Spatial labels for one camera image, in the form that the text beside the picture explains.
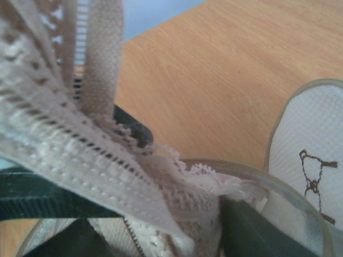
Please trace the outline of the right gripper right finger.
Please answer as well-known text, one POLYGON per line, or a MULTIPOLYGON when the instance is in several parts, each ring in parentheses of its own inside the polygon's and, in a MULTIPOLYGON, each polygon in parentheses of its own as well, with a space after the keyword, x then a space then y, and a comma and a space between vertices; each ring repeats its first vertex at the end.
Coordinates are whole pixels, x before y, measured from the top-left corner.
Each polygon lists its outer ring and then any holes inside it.
POLYGON ((278 230, 244 201, 220 198, 223 256, 304 257, 315 253, 278 230))

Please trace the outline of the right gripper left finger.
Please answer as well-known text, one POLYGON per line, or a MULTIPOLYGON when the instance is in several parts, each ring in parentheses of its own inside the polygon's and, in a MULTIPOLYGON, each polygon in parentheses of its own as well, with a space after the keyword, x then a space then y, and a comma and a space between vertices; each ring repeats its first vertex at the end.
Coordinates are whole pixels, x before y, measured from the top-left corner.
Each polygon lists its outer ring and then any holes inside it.
POLYGON ((74 221, 69 227, 25 254, 26 257, 106 257, 112 255, 109 245, 85 219, 74 221))

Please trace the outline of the pale pink lace bra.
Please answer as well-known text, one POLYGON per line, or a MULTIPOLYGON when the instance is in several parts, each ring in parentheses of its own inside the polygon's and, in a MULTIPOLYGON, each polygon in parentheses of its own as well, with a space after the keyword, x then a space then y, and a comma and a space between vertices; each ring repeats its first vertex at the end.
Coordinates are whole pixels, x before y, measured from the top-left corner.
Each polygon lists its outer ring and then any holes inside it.
POLYGON ((88 223, 120 256, 217 256, 221 200, 267 191, 113 120, 123 22, 121 1, 1 1, 1 157, 119 213, 88 223))

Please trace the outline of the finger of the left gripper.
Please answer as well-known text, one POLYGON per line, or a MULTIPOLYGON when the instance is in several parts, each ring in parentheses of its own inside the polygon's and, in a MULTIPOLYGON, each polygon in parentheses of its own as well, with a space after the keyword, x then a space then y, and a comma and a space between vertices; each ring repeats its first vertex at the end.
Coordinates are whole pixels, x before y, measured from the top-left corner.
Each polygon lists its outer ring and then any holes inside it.
MULTIPOLYGON (((81 82, 81 77, 74 77, 74 96, 72 98, 77 102, 79 102, 81 99, 81 82)), ((122 124, 125 129, 131 130, 131 136, 138 141, 137 145, 139 148, 143 148, 153 142, 152 132, 145 125, 137 121, 134 117, 117 105, 114 105, 113 120, 122 124)))
POLYGON ((38 218, 117 218, 120 214, 20 167, 1 170, 1 221, 38 218))

